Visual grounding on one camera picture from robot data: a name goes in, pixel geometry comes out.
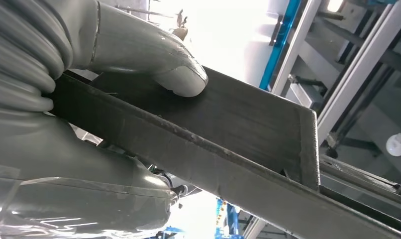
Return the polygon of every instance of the blue metal beam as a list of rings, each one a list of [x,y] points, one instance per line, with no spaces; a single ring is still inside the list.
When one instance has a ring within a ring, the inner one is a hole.
[[[271,80],[271,76],[275,70],[275,67],[280,59],[283,47],[287,42],[289,32],[293,26],[294,19],[299,9],[301,0],[290,0],[287,6],[286,14],[283,18],[283,24],[281,25],[280,32],[276,38],[274,48],[272,49],[271,56],[268,60],[267,66],[265,67],[264,74],[262,76],[261,84],[259,88],[267,90]]]

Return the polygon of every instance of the blue machine part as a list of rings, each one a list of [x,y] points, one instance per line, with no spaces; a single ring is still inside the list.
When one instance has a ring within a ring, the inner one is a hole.
[[[290,0],[287,6],[286,14],[283,18],[283,24],[281,24],[280,32],[276,38],[274,48],[272,49],[271,56],[269,57],[267,66],[265,67],[264,75],[262,76],[259,88],[267,90],[271,81],[271,76],[277,66],[280,59],[283,48],[287,42],[289,32],[293,26],[293,21],[296,17],[297,10],[299,9],[301,0]]]
[[[236,207],[230,204],[227,205],[227,222],[230,235],[239,235],[239,214]]]
[[[244,239],[244,236],[239,235],[239,222],[236,207],[228,204],[226,201],[217,199],[216,204],[216,232],[215,239]],[[224,233],[223,227],[228,225],[229,234]]]

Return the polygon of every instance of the dark metal bar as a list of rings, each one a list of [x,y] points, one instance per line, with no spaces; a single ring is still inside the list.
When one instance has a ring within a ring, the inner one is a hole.
[[[373,195],[378,196],[379,199],[384,198],[391,200],[397,206],[401,208],[401,196],[395,193],[394,184],[390,182],[387,184],[386,179],[381,179],[375,175],[369,176],[369,173],[363,173],[362,170],[356,169],[351,165],[344,164],[336,159],[321,155],[319,169],[321,173],[330,176],[330,178],[338,178],[347,183],[360,188],[361,191],[368,191]]]
[[[347,197],[345,197],[335,191],[332,191],[331,189],[326,188],[322,185],[319,187],[319,191],[321,194],[323,194],[331,199],[334,199],[337,202],[340,202],[343,205],[346,205],[347,207],[357,210],[358,212],[361,212],[371,218],[374,218],[374,219],[376,219],[394,229],[397,229],[401,232],[401,221],[400,220],[393,218],[391,216],[388,216],[382,212],[379,212],[371,207],[368,207],[368,206],[366,206],[362,203],[359,203],[357,201],[354,201],[350,198],[347,198]]]
[[[381,90],[393,73],[394,69],[388,68],[382,73],[382,76],[377,79],[377,82],[370,89],[364,100],[360,102],[358,107],[353,111],[352,117],[349,118],[348,122],[338,131],[338,140],[342,141],[346,137],[350,129],[356,124],[356,121],[360,118],[365,109],[367,109],[369,104],[375,98],[376,94],[379,92],[379,90]]]
[[[357,26],[356,30],[354,31],[354,35],[360,36],[362,31],[365,29],[369,19],[371,18],[373,12],[367,10],[365,15],[363,16],[362,20],[360,20],[359,25]],[[345,64],[347,61],[347,57],[350,54],[351,50],[353,50],[354,44],[350,41],[348,42],[346,48],[344,49],[343,53],[341,54],[340,58],[338,59],[338,63]]]
[[[333,20],[339,20],[339,21],[345,19],[343,15],[332,13],[332,12],[319,11],[316,15],[320,16],[320,17],[333,19]]]
[[[341,28],[337,26],[336,24],[329,22],[325,19],[322,19],[320,17],[317,17],[316,19],[319,19],[317,22],[323,24],[325,27],[327,27],[329,30],[332,32],[338,34],[339,36],[347,39],[348,41],[352,42],[353,44],[361,47],[363,45],[364,40],[360,38],[359,36],[356,36],[355,34],[351,33],[350,31]],[[382,55],[380,61],[384,64],[387,64],[394,69],[401,71],[401,54],[398,54],[390,49],[387,49],[385,53]]]
[[[365,141],[365,140],[359,140],[359,139],[345,137],[340,142],[340,144],[348,146],[348,147],[361,148],[361,149],[378,152],[378,153],[381,152],[379,150],[378,146],[376,146],[376,144],[371,141]]]
[[[57,80],[50,97],[53,114],[301,238],[401,238],[381,222],[68,76]]]
[[[290,80],[292,81],[292,83],[299,83],[302,85],[309,85],[309,86],[325,87],[325,85],[321,81],[310,80],[310,79],[302,78],[300,76],[292,77],[292,78],[290,78]]]

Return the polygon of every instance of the gray metal frame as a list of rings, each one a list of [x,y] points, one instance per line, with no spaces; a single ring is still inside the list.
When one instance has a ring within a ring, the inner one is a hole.
[[[401,29],[401,0],[388,5],[366,38],[363,46],[344,74],[318,118],[318,143],[321,144],[347,108],[360,86],[388,45]]]
[[[308,0],[304,8],[303,15],[300,18],[299,24],[294,32],[286,57],[283,61],[282,67],[272,87],[271,93],[278,96],[283,92],[284,86],[288,80],[289,74],[297,59],[300,48],[303,45],[309,28],[312,25],[313,19],[319,9],[321,0]]]

